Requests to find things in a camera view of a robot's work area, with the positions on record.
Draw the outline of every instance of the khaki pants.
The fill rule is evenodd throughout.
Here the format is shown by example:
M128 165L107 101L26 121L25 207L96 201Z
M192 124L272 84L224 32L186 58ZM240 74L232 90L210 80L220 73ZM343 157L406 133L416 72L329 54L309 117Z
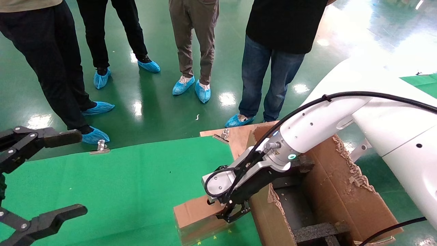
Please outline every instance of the khaki pants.
M179 57L179 70L193 77L192 29L200 44L200 82L209 84L214 61L214 27L219 16L219 0L169 0L171 22Z

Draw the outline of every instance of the shiny epoxy floor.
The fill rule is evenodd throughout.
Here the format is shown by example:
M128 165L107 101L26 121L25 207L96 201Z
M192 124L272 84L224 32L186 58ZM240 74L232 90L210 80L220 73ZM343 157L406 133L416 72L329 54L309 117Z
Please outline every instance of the shiny epoxy floor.
M206 105L199 102L194 88L178 97L171 95L180 73L166 1L137 1L145 43L150 57L161 66L160 74L138 68L123 26L115 10L108 5L106 43L112 79L99 91L92 83L95 70L77 4L73 0L67 2L76 20L87 91L93 100L116 105L108 114L88 117L92 126L109 134L110 148L197 137L200 131L223 128L226 120L238 111L244 35L252 1L220 0L212 98ZM306 55L289 87L281 116L299 106L317 83L348 57L371 58L372 62L385 66L398 77L437 71L436 13L435 0L338 0L328 6L313 50ZM200 52L196 40L193 52L194 72L198 77ZM264 91L268 89L269 77L268 71ZM46 102L36 75L3 36L0 36L0 88L0 129L23 125L65 130ZM256 123L262 121L262 111L261 106ZM340 136L350 150L364 138L354 125L343 130ZM43 150L35 158L94 149L94 146L76 144ZM358 164L399 221L420 216L380 158L371 153ZM396 238L394 245L436 245L437 232L429 223L423 222L405 227L405 232Z

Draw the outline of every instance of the green mat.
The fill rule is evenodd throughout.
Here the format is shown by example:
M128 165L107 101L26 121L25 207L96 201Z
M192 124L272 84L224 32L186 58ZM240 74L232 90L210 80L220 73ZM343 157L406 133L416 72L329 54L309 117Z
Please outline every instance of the green mat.
M401 79L437 98L437 74L402 77Z
M26 162L6 176L2 205L26 219L87 206L36 246L179 246L173 207L204 195L201 177L232 161L228 145L197 137ZM0 224L0 241L12 232ZM200 244L261 246L251 214Z

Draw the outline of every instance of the black cable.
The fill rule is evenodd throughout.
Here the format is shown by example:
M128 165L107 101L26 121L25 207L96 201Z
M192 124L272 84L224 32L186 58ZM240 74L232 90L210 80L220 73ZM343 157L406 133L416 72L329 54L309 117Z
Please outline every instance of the black cable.
M206 179L206 181L205 181L205 186L204 186L204 188L205 188L205 192L206 192L209 196L211 196L211 197L219 197L219 196L225 194L225 193L229 190L229 188L228 188L227 190L223 191L222 193L219 193L219 194L212 194L212 193L209 192L209 190L208 190L208 183L209 183L209 181L210 181L214 176L216 176L217 174L219 174L219 173L221 173L221 172L227 172L227 171L233 171L233 170L235 170L235 168L233 168L233 167L228 167L228 168L220 169L220 170L217 170L217 171L213 172L213 173L212 173L212 174L211 174L211 175Z
M410 104L410 105L413 105L413 106L416 106L416 107L419 107L421 109L424 109L424 110L427 110L427 111L430 111L430 112L433 112L433 113L437 114L437 107L435 107L435 106L428 105L426 103L422 103L422 102L419 102L419 101L416 101L416 100L413 100L413 99L403 98L403 97L399 97L399 96L395 96L395 95L390 95L390 94L386 94L386 93L370 92L370 91L347 91L347 92L339 92L339 93L335 93L335 94L331 94L331 95L323 95L321 98L318 98L316 100L313 100L313 101L311 101L311 102L309 102L307 104L304 104L304 105L300 106L299 108L297 108L296 110L294 110L293 112L289 113L287 116L282 118L273 127L271 127L264 134L264 136L262 136L262 138L260 140L258 140L258 142L255 144L255 146L252 148L252 150L248 153L246 158L244 158L244 160L242 160L237 166L239 166L241 163L248 163L247 160L250 160L252 158L252 155L254 154L256 149L261 145L261 143L264 141L264 139L266 139L270 134L272 134L273 131L275 131L285 121L290 119L292 116L298 114L302 110L305 110L305 109L307 109L307 108L309 108L311 106L314 106L314 105L319 104L319 103L324 102L324 101L329 101L330 102L334 98L357 97L357 96L385 98L385 99L389 99L389 100L393 100L393 101L397 101L397 102L403 102L403 103ZM231 194L234 191L235 186L242 179L242 177L244 176L245 173L246 173L246 170L243 170L235 178L235 180L232 183L231 187L227 190L226 196L228 198L231 197Z
M366 245L366 243L372 241L377 236L381 236L382 234L384 234L386 232L392 231L392 230L397 229L399 227L403 227L403 226L406 226L406 225L410 225L410 224L421 222L421 221L425 221L425 220L427 220L427 218L420 217L420 218L415 218L415 219L412 219L412 220L409 220L409 221L406 221L406 222L399 223L397 225L390 226L390 227L388 227L388 228L386 228L384 230L381 230L381 231L371 235L368 239L364 240L359 246Z

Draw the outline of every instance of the black pants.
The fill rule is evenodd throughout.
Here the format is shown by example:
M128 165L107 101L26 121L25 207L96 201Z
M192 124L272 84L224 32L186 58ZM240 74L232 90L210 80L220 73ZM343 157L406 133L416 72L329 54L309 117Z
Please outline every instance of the black pants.
M95 67L109 67L108 50L105 44L105 12L108 0L77 0L80 15L85 24L88 47ZM139 24L138 10L134 0L111 0L125 27L129 45L138 56L147 55L144 37Z
M67 128L87 125L81 110L92 108L93 103L85 92L76 30L67 3L0 13L0 32L26 57L45 98Z

